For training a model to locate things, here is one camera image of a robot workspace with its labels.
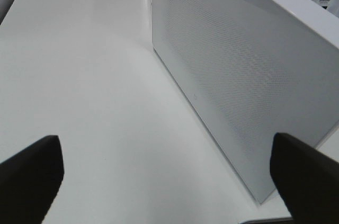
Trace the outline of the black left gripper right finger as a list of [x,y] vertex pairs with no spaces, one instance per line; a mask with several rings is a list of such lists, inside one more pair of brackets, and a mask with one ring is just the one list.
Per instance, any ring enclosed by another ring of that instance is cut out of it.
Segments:
[[270,175],[295,223],[338,223],[338,162],[279,132]]

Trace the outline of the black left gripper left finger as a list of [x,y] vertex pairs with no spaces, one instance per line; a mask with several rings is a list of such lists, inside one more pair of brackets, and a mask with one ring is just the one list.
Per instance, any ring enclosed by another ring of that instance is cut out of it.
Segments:
[[45,136],[1,163],[1,223],[42,223],[64,178],[57,135]]

